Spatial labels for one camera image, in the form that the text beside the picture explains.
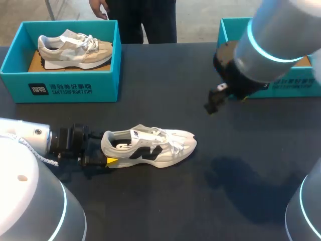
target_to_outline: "shoe insole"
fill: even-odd
[[[122,139],[122,140],[114,140],[111,141],[113,147],[117,149],[127,149],[131,148],[131,140],[130,139]]]

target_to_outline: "person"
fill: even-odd
[[[176,43],[176,0],[89,0],[96,17],[118,20],[123,44],[142,44],[143,24],[150,44]],[[103,6],[107,15],[102,13]]]

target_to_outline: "yellow tab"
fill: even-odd
[[[118,161],[117,158],[107,157],[107,164],[105,167],[108,167],[110,163],[114,164],[114,162]]]

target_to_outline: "glowing blue ring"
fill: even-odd
[[[310,228],[313,230],[313,232],[316,234],[316,236],[318,236],[320,239],[321,239],[321,235],[320,233],[316,230],[316,228],[312,225],[312,223],[310,222],[309,218],[307,217],[306,213],[305,213],[305,210],[303,208],[303,203],[302,203],[302,188],[303,188],[303,184],[304,184],[304,181],[306,180],[307,176],[305,177],[305,179],[303,180],[302,184],[301,184],[301,187],[300,187],[300,205],[301,205],[301,210],[302,210],[302,213],[303,213],[303,216],[307,222],[307,224],[309,224]]]
[[[48,239],[48,241],[52,241],[54,240],[54,238],[57,236],[57,233],[59,232],[60,228],[61,228],[61,225],[65,219],[65,215],[66,215],[66,209],[67,209],[67,195],[66,195],[66,191],[65,191],[65,188],[64,188],[64,185],[62,185],[62,183],[60,182],[61,184],[61,187],[62,187],[62,190],[64,192],[64,209],[62,211],[62,215],[61,215],[61,218],[60,218],[60,221],[58,223],[58,226],[56,227],[56,230],[54,231],[54,233],[51,235],[50,239]]]
[[[280,63],[291,63],[291,62],[296,62],[300,59],[302,59],[303,57],[297,58],[297,59],[279,59],[276,58],[268,53],[266,53],[255,41],[253,33],[252,33],[252,20],[249,21],[249,24],[247,25],[247,35],[249,37],[249,40],[253,46],[253,48],[259,52],[261,55],[263,55],[265,58],[270,59],[272,61],[275,62],[280,62]]]

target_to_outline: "shoelace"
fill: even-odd
[[[91,51],[91,50],[98,50],[98,40],[93,38],[91,35],[87,36],[85,34],[78,34],[81,37],[84,37],[85,39],[83,40],[83,42],[81,44],[78,44],[76,47],[80,48],[80,47],[86,47],[87,51]]]
[[[160,128],[152,127],[152,129],[156,130],[152,131],[152,133],[158,137],[158,141],[161,141],[161,143],[153,143],[153,145],[163,145],[169,143],[172,146],[172,154],[174,155],[178,154],[184,149],[184,141],[173,140],[173,135],[171,133],[168,133]],[[159,137],[158,135],[160,133],[164,134],[166,137]]]

